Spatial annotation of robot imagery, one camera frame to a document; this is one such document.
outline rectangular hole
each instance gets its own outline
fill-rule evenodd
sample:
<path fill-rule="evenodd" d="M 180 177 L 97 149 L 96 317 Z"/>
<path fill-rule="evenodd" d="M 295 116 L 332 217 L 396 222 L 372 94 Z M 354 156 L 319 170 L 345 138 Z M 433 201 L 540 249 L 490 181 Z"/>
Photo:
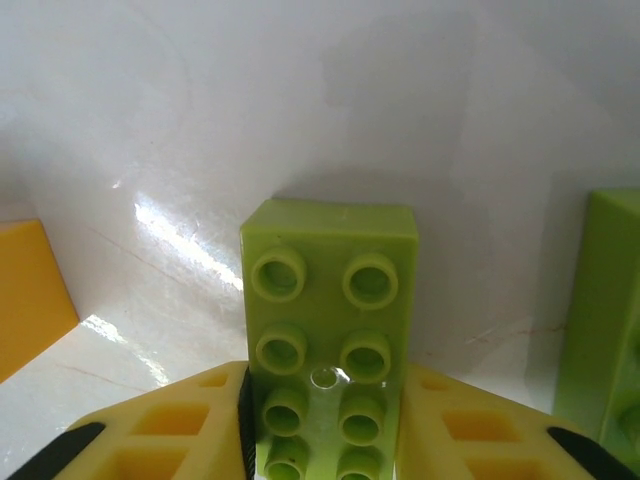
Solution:
<path fill-rule="evenodd" d="M 520 436 L 503 413 L 488 410 L 449 410 L 442 414 L 451 438 L 483 442 L 518 442 Z"/>
<path fill-rule="evenodd" d="M 435 390 L 439 392 L 444 392 L 445 390 L 449 390 L 449 386 L 444 380 L 440 378 L 435 378 L 435 377 L 423 378 L 421 385 L 422 385 L 422 388 L 424 388 L 425 390 Z"/>
<path fill-rule="evenodd" d="M 168 404 L 151 408 L 136 425 L 134 435 L 197 435 L 209 414 L 206 404 Z"/>
<path fill-rule="evenodd" d="M 216 372 L 209 376 L 209 378 L 202 380 L 199 385 L 201 387 L 224 387 L 227 383 L 228 377 L 229 375 L 224 372 Z"/>
<path fill-rule="evenodd" d="M 551 480 L 535 460 L 477 458 L 466 463 L 474 480 Z"/>
<path fill-rule="evenodd" d="M 185 449 L 128 448 L 117 452 L 91 480 L 171 480 L 186 456 Z"/>

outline white marble surface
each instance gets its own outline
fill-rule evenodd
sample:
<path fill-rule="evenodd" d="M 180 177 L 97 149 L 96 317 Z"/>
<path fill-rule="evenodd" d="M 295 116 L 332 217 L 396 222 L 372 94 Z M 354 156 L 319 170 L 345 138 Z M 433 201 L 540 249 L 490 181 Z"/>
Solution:
<path fill-rule="evenodd" d="M 585 194 L 640 185 L 639 58 L 633 0 L 3 0 L 0 220 L 43 220 L 84 322 L 0 386 L 0 477 L 246 357 L 272 195 L 413 205 L 412 359 L 548 410 Z"/>

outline lego duplo brick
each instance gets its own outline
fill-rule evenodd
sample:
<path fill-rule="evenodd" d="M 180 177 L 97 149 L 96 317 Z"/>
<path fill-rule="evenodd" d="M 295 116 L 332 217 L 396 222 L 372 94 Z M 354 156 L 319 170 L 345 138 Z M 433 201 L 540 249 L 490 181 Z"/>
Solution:
<path fill-rule="evenodd" d="M 253 479 L 247 362 L 230 362 L 94 412 L 9 480 Z"/>
<path fill-rule="evenodd" d="M 78 324 L 38 220 L 0 224 L 0 381 Z"/>
<path fill-rule="evenodd" d="M 636 480 L 567 420 L 410 365 L 398 480 Z"/>
<path fill-rule="evenodd" d="M 241 234 L 258 471 L 390 480 L 418 251 L 411 210 L 274 199 Z"/>
<path fill-rule="evenodd" d="M 591 194 L 554 413 L 640 474 L 640 190 Z"/>

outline green 2x4 brick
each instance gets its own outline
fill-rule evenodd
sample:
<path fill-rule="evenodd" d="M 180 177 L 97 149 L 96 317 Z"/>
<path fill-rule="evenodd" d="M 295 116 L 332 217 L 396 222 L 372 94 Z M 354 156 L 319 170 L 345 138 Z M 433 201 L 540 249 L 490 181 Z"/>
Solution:
<path fill-rule="evenodd" d="M 640 190 L 590 197 L 554 413 L 640 474 Z"/>
<path fill-rule="evenodd" d="M 418 234 L 409 208 L 268 200 L 243 225 L 270 480 L 391 480 Z"/>

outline yellow block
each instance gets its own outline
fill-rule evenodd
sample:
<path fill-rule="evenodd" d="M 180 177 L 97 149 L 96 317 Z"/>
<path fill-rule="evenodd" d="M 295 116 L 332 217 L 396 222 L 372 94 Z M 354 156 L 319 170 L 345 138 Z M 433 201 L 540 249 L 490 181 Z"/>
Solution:
<path fill-rule="evenodd" d="M 575 431 L 563 420 L 411 365 L 398 480 L 593 480 L 549 427 Z"/>
<path fill-rule="evenodd" d="M 245 479 L 238 412 L 247 365 L 226 363 L 76 422 L 70 430 L 106 427 L 56 480 Z"/>
<path fill-rule="evenodd" d="M 77 324 L 42 224 L 0 223 L 0 381 Z"/>

